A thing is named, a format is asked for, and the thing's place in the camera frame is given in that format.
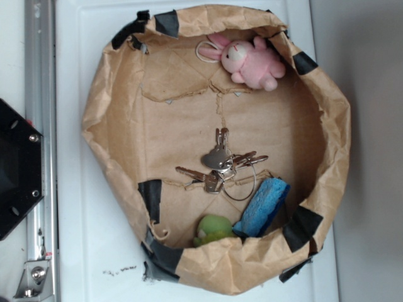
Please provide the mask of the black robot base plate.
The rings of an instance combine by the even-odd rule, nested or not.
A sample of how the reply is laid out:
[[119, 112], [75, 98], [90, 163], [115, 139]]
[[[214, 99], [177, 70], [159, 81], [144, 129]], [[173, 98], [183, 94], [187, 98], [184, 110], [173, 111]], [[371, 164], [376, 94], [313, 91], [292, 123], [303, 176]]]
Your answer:
[[43, 198], [42, 134], [1, 100], [1, 240]]

